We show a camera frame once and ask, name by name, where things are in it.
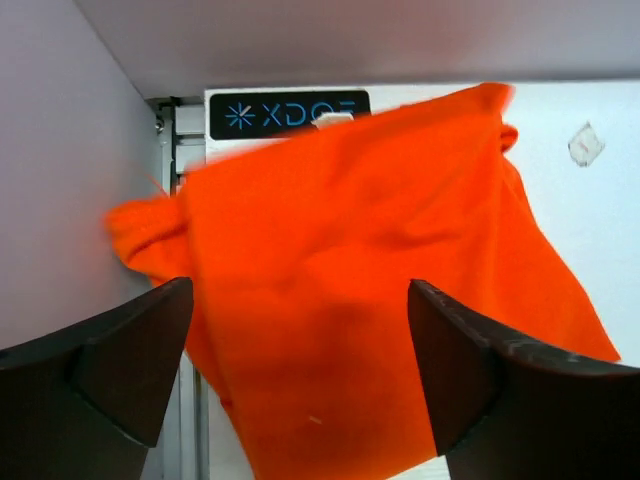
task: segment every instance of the orange cloth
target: orange cloth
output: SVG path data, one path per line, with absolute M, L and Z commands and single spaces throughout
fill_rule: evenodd
M 156 283 L 193 278 L 187 349 L 257 478 L 382 479 L 434 456 L 411 278 L 618 359 L 503 156 L 510 92 L 484 84 L 304 132 L 109 215 L 126 265 Z

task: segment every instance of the orange fabric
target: orange fabric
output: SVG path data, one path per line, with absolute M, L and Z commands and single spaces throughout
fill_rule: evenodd
M 510 88 L 484 84 L 305 132 L 108 217 L 119 256 L 196 286 L 187 349 L 256 477 L 382 479 L 435 454 L 409 280 L 615 361 L 503 153 Z

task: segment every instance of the metal frame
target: metal frame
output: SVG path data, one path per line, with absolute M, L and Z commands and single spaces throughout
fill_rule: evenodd
M 156 105 L 162 187 L 167 192 L 179 187 L 180 175 L 189 163 L 205 156 L 204 109 L 181 103 L 180 99 L 170 99 Z M 208 390 L 206 381 L 183 353 L 158 445 L 164 480 L 209 479 Z

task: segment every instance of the gray wall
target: gray wall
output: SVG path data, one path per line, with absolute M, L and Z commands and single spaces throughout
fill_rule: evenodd
M 71 0 L 0 0 L 0 348 L 147 288 L 113 206 L 161 178 L 154 116 Z
M 634 0 L 77 3 L 146 97 L 205 87 L 640 74 Z

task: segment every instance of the logo sign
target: logo sign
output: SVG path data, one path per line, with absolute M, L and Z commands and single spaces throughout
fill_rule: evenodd
M 214 140 L 285 136 L 311 125 L 323 113 L 371 113 L 364 90 L 219 93 L 209 100 Z

